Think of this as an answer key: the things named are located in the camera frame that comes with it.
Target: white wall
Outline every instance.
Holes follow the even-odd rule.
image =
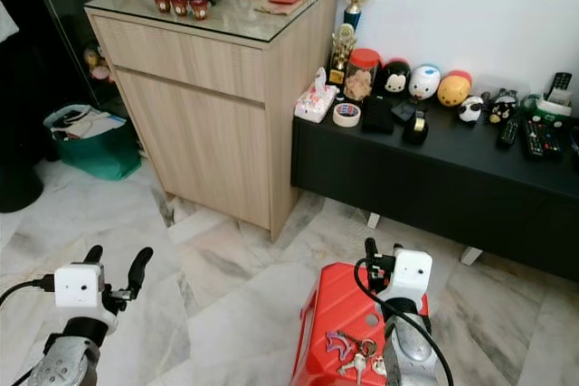
[[[370,0],[356,33],[385,60],[434,62],[475,81],[499,75],[540,92],[556,71],[572,72],[579,115],[579,0]]]

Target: green bag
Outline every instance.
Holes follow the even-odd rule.
[[[50,128],[69,111],[83,111],[86,107],[84,104],[74,104],[61,108],[44,120],[44,126]],[[98,136],[77,140],[57,140],[53,137],[52,142],[64,163],[103,180],[123,180],[141,166],[137,137],[128,120],[122,127]]]

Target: red cup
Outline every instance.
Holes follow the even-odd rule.
[[[168,13],[171,11],[171,0],[155,0],[155,5],[161,13]]]
[[[207,18],[209,2],[206,0],[190,0],[189,4],[191,5],[191,9],[193,9],[193,17],[195,20],[204,20]]]
[[[188,0],[171,0],[175,14],[180,17],[185,17],[187,15],[187,1]]]

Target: tape roll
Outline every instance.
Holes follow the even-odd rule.
[[[341,127],[355,127],[360,122],[362,111],[358,106],[350,103],[337,104],[334,107],[334,123]]]

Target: black remote control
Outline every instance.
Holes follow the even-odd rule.
[[[569,88],[569,83],[571,82],[571,78],[573,74],[570,72],[558,72],[553,79],[553,83],[551,84],[551,89],[547,95],[551,95],[553,89],[562,89],[566,90]]]
[[[525,132],[525,140],[527,141],[528,153],[532,157],[542,157],[543,147],[539,140],[539,132],[536,128],[536,124],[531,120],[527,120],[523,123],[523,129]]]
[[[536,129],[543,148],[543,154],[552,158],[562,157],[563,150],[557,141],[555,131],[545,124],[537,124]]]
[[[503,127],[498,137],[498,142],[503,145],[511,146],[515,143],[517,137],[518,121],[511,118]]]

